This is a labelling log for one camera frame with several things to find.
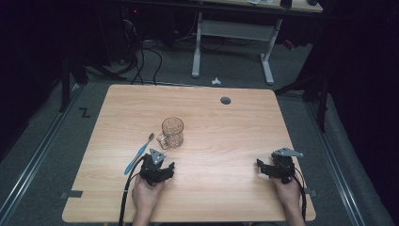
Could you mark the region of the person's left hand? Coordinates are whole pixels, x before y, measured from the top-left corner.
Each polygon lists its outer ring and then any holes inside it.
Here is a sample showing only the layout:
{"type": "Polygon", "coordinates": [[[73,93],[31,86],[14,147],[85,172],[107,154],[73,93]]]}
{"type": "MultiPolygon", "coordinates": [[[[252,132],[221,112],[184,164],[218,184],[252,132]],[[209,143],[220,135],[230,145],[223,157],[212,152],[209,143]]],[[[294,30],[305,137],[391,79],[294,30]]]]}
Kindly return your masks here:
{"type": "Polygon", "coordinates": [[[150,218],[164,185],[165,183],[162,182],[155,186],[150,186],[140,176],[136,177],[135,185],[132,190],[134,207],[136,209],[134,218],[150,218]]]}

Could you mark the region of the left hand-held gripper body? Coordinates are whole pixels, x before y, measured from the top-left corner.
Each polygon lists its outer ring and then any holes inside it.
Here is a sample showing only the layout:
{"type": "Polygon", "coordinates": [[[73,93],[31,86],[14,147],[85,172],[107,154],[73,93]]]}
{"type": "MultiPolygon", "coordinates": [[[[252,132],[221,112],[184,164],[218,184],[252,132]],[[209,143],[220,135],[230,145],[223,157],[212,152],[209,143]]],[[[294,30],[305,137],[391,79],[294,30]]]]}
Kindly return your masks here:
{"type": "Polygon", "coordinates": [[[163,169],[162,165],[166,155],[150,148],[150,153],[144,155],[144,162],[141,166],[139,175],[149,186],[155,186],[161,183],[161,176],[164,172],[171,171],[168,168],[163,169]]]}

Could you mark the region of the person's right hand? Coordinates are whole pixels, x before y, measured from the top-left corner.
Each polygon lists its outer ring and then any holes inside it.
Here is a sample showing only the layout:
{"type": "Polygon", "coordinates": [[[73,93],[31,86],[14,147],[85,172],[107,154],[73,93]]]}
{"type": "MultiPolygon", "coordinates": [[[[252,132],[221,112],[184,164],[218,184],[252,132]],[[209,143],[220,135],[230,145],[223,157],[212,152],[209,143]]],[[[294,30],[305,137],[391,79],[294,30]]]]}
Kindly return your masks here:
{"type": "Polygon", "coordinates": [[[281,179],[271,178],[271,180],[277,188],[279,200],[284,206],[286,214],[301,216],[300,191],[297,182],[292,180],[290,183],[284,184],[281,179]]]}

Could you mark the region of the black metal stand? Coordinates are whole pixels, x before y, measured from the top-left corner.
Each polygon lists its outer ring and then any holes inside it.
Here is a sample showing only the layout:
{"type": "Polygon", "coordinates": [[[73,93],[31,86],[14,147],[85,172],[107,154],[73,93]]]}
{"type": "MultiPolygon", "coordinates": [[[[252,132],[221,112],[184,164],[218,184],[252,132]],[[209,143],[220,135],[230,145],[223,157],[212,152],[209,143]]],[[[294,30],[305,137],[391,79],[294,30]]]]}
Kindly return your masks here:
{"type": "Polygon", "coordinates": [[[304,102],[318,102],[316,112],[316,122],[319,129],[325,133],[325,117],[327,112],[329,76],[325,74],[315,74],[296,79],[294,83],[275,90],[276,95],[281,95],[290,90],[303,89],[302,100],[304,102]]]}
{"type": "Polygon", "coordinates": [[[86,66],[112,79],[124,80],[124,77],[121,77],[117,73],[110,72],[108,69],[87,58],[75,54],[67,54],[62,61],[60,112],[65,112],[72,100],[70,76],[74,78],[77,85],[85,85],[88,82],[86,66]]]}

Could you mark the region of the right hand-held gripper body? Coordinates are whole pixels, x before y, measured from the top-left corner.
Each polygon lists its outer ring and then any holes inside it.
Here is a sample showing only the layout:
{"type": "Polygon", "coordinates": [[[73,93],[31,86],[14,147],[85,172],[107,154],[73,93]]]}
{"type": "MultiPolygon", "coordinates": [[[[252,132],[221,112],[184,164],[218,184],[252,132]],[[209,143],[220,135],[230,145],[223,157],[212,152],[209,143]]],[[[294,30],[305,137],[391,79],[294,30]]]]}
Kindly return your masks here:
{"type": "Polygon", "coordinates": [[[299,153],[289,148],[281,148],[271,153],[274,163],[272,166],[271,177],[281,179],[283,184],[291,182],[291,178],[295,175],[294,157],[303,157],[303,153],[299,153]]]}

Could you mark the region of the desk with white legs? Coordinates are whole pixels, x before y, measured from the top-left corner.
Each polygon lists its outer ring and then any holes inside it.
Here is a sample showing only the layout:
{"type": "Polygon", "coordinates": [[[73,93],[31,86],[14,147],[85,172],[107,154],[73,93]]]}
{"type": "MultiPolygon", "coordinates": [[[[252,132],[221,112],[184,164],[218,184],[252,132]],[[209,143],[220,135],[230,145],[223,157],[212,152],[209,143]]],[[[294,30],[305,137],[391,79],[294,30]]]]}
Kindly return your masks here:
{"type": "MultiPolygon", "coordinates": [[[[276,12],[322,13],[323,7],[318,0],[292,0],[290,8],[282,8],[280,0],[199,0],[201,6],[207,4],[239,7],[240,9],[272,9],[276,12]]],[[[203,36],[232,38],[241,40],[265,41],[267,47],[260,54],[265,82],[274,84],[273,74],[270,69],[269,58],[279,34],[282,18],[278,17],[274,23],[264,25],[260,23],[228,22],[226,19],[204,19],[198,13],[196,49],[193,55],[192,76],[200,76],[201,38],[203,36]]]]}

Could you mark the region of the blue toothbrush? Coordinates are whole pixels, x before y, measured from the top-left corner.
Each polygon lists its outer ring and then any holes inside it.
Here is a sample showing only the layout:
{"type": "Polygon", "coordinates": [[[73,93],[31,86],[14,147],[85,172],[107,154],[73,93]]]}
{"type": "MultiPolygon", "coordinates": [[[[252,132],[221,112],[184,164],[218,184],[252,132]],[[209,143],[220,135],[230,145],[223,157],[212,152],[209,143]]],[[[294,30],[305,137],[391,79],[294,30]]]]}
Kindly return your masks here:
{"type": "Polygon", "coordinates": [[[153,138],[154,138],[154,133],[150,133],[147,142],[137,151],[136,156],[133,158],[133,160],[126,167],[126,169],[124,171],[124,175],[127,175],[129,172],[131,172],[135,162],[144,153],[144,151],[146,150],[146,148],[149,145],[149,143],[153,140],[153,138]]]}

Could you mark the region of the metal floor rail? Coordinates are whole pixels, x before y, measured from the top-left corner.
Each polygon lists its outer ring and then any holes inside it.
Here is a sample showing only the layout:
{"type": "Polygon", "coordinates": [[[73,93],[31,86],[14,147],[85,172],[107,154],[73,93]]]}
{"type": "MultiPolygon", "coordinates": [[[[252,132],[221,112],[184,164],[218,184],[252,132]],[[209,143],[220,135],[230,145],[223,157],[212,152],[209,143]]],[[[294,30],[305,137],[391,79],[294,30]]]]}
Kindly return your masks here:
{"type": "Polygon", "coordinates": [[[358,208],[355,201],[353,192],[346,182],[343,172],[339,166],[339,163],[335,157],[332,146],[327,138],[327,135],[320,129],[317,121],[317,113],[313,104],[305,103],[304,106],[307,109],[311,117],[312,124],[314,125],[317,135],[322,143],[322,150],[326,157],[327,166],[330,170],[334,183],[337,187],[338,193],[343,202],[344,209],[349,216],[352,226],[365,226],[364,218],[358,208]]]}
{"type": "Polygon", "coordinates": [[[27,127],[0,163],[0,226],[6,226],[22,196],[35,177],[49,147],[84,85],[68,89],[69,101],[61,105],[59,85],[29,120],[27,127]]]}

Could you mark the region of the clear glass mug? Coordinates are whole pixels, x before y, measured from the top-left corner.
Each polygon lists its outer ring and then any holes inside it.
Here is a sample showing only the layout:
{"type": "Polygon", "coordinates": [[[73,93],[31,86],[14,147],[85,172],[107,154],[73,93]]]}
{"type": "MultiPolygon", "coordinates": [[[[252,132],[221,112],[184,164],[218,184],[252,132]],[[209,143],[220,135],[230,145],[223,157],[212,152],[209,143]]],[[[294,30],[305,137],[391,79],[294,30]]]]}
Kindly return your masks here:
{"type": "Polygon", "coordinates": [[[162,149],[176,149],[184,142],[184,123],[177,117],[169,117],[162,122],[162,132],[157,140],[162,149]]]}

